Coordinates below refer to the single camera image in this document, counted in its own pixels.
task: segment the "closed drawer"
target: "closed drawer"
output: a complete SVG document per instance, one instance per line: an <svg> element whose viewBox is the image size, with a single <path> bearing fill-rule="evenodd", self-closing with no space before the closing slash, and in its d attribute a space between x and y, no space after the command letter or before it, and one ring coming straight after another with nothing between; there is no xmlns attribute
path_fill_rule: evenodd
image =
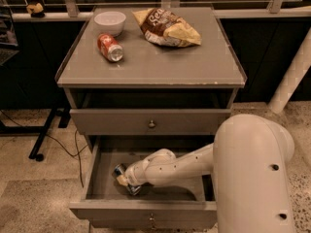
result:
<svg viewBox="0 0 311 233"><path fill-rule="evenodd" d="M77 109L71 117L87 135L214 135L230 109Z"/></svg>
<svg viewBox="0 0 311 233"><path fill-rule="evenodd" d="M213 187L203 178L178 179L169 187L144 185L131 196L112 176L114 168L140 160L149 150L107 150L95 144L82 199L70 203L80 219L106 228L209 228L216 223Z"/></svg>

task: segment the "desk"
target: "desk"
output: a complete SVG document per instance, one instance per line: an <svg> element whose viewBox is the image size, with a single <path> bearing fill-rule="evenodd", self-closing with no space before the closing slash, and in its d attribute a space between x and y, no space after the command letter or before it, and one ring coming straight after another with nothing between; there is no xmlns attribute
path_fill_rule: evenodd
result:
<svg viewBox="0 0 311 233"><path fill-rule="evenodd" d="M147 42L131 13L140 9L114 10L127 16L117 38L123 60L110 63L101 55L91 19L58 80L72 119L93 150L84 199L70 208L97 227L154 227L151 221L157 228L212 226L216 205L206 201L202 179L181 181L192 187L194 198L184 189L158 193L150 187L133 199L111 180L111 168L152 148L202 147L186 139L216 133L230 116L245 74L210 8L171 9L202 36L201 46L186 49ZM94 16L103 11L96 9Z"/></svg>

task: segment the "can lid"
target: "can lid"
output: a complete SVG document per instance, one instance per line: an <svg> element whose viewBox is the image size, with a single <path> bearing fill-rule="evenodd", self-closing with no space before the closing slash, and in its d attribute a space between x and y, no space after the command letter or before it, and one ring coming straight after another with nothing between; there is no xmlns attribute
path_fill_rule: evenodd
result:
<svg viewBox="0 0 311 233"><path fill-rule="evenodd" d="M123 48L120 45L112 45L108 50L108 58L111 61L119 61L123 58Z"/></svg>

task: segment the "red can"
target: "red can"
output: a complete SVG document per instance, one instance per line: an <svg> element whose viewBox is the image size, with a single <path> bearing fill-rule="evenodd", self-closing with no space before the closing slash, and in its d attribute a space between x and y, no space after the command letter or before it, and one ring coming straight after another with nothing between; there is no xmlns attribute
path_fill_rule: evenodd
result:
<svg viewBox="0 0 311 233"><path fill-rule="evenodd" d="M97 46L101 53L110 61L117 62L123 58L123 47L110 34L100 34Z"/></svg>

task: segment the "gray tabletop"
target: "gray tabletop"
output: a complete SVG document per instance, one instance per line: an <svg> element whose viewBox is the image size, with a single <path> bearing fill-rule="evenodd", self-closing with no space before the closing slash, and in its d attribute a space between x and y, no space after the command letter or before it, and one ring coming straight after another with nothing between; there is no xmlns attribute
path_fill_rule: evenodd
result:
<svg viewBox="0 0 311 233"><path fill-rule="evenodd" d="M245 74L229 49L224 33L210 8L171 8L202 37L202 45L183 49L160 47L145 40L133 11L140 8L103 9L126 14L125 27L116 39L123 59L107 61L97 48L93 18L66 64L58 85L63 87L217 86L243 87Z"/></svg>

